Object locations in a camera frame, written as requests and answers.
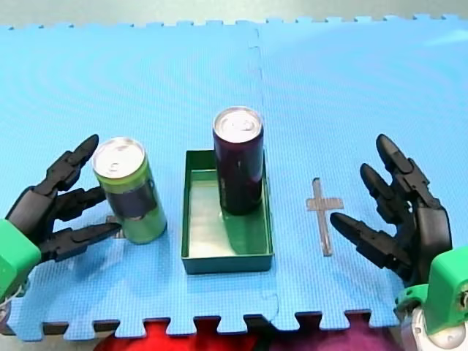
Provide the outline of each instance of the can lid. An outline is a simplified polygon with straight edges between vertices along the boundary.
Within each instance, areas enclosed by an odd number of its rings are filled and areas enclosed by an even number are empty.
[[[94,171],[102,177],[117,179],[130,176],[145,161],[145,149],[129,137],[114,137],[94,152]]]
[[[262,131],[258,113],[247,107],[230,107],[214,120],[214,132],[230,143],[245,143],[255,139]]]

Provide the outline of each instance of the purple fabric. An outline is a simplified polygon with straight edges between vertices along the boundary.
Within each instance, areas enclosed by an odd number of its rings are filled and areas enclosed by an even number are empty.
[[[386,329],[370,329],[362,315],[348,315],[344,331],[301,331],[278,336],[270,351],[402,351]]]

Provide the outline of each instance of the aluminum can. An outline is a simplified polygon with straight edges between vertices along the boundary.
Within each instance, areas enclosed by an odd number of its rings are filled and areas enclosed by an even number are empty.
[[[220,206],[248,214],[262,202],[262,119],[247,107],[230,107],[214,119],[213,136]]]
[[[125,238],[146,244],[166,229],[167,220],[145,149],[129,137],[115,137],[94,152],[94,173]]]

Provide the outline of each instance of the dark purple can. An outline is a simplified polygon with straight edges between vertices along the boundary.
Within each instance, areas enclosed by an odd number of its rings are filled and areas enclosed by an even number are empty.
[[[213,124],[219,203],[230,214],[252,212],[262,202],[263,123],[247,107],[230,107]]]

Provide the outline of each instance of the red fabric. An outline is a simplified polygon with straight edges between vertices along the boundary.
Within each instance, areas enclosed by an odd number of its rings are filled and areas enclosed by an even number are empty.
[[[144,339],[117,339],[109,336],[94,351],[252,351],[257,337],[251,334],[219,335],[217,321],[197,323],[197,334],[192,336],[166,335],[166,323],[146,325]]]

